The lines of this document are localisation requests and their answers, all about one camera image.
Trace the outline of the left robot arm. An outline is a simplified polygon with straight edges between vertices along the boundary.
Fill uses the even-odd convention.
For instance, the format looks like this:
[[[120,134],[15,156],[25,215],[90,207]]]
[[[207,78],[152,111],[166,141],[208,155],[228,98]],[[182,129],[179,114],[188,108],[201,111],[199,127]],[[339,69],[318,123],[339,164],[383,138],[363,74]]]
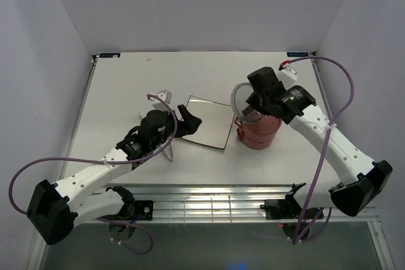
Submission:
[[[129,220],[133,218],[135,198],[123,186],[95,192],[145,163],[170,139],[193,135],[202,120],[181,104],[181,118],[168,111],[151,110],[140,125],[133,127],[97,164],[50,183],[37,184],[27,217],[48,245],[66,238],[75,227],[93,219]]]

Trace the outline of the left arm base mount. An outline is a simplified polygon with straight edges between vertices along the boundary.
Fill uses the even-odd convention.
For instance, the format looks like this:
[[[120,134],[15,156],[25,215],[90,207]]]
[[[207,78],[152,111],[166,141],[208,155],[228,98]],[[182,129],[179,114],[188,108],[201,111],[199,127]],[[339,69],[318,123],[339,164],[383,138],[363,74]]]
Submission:
[[[150,221],[153,219],[153,200],[136,200],[132,192],[123,186],[108,187],[107,193],[117,193],[123,201],[123,206],[116,213],[103,215],[103,219],[111,221],[130,221],[134,223],[137,220]]]

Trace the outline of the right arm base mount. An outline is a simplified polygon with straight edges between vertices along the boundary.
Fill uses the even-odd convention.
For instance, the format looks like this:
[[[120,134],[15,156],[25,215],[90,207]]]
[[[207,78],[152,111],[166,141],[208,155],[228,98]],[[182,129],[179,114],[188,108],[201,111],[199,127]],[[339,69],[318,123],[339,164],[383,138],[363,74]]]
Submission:
[[[306,183],[293,184],[283,199],[266,199],[259,206],[265,211],[266,219],[299,219],[302,207],[295,200],[294,195],[305,185]]]

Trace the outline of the white square plate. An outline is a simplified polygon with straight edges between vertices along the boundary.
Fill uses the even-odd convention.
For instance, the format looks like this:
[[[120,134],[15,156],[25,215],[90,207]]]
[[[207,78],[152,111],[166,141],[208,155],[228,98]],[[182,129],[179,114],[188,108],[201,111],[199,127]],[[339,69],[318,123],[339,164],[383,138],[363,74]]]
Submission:
[[[186,135],[183,139],[215,149],[225,149],[234,120],[231,105],[191,95],[186,109],[200,118],[202,123],[195,134]]]

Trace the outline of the pink bowl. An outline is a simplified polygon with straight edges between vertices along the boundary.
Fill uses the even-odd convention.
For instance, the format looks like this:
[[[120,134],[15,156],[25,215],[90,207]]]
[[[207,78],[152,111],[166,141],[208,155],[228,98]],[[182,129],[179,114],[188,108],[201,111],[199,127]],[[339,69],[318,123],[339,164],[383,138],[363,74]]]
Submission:
[[[237,125],[238,136],[257,142],[265,142],[276,136],[282,125],[282,120],[273,116],[262,116],[259,121],[251,124],[244,123],[238,118],[234,119],[234,123]]]
[[[243,130],[237,132],[238,140],[246,147],[254,150],[263,150],[269,147],[275,137],[276,133],[262,135],[258,133],[246,133]]]

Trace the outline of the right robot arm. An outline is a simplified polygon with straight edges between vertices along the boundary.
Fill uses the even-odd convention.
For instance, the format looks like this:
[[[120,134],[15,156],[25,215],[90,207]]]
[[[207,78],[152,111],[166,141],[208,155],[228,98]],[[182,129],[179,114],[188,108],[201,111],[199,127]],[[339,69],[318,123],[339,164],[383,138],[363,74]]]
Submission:
[[[286,87],[271,67],[247,77],[252,93],[247,104],[262,115],[274,116],[300,133],[324,158],[338,176],[330,184],[294,185],[286,196],[287,213],[299,218],[310,208],[337,208],[357,216],[384,188],[393,169],[361,152],[331,122],[303,87]]]

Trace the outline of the grey lunch box lid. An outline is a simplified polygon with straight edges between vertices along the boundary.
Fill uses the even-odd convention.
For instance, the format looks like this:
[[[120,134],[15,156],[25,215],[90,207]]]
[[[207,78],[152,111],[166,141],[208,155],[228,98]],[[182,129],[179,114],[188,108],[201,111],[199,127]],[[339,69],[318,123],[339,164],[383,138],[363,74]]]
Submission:
[[[242,114],[242,111],[248,105],[247,99],[251,96],[253,92],[254,91],[251,87],[251,84],[246,82],[236,85],[231,93],[230,105],[232,107],[232,111],[234,112],[236,118],[242,123],[253,124],[257,123],[262,118],[262,115],[244,116]]]

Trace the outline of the metal tongs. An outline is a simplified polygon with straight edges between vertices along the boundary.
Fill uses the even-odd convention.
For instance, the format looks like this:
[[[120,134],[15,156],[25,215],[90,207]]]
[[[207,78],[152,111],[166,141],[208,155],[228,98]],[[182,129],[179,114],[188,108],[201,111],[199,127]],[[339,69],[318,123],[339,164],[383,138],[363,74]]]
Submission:
[[[139,116],[141,119],[145,118],[147,116],[147,111],[139,111]],[[173,153],[173,147],[172,144],[169,144],[163,151],[165,157],[167,160],[170,162],[174,161],[174,153]]]

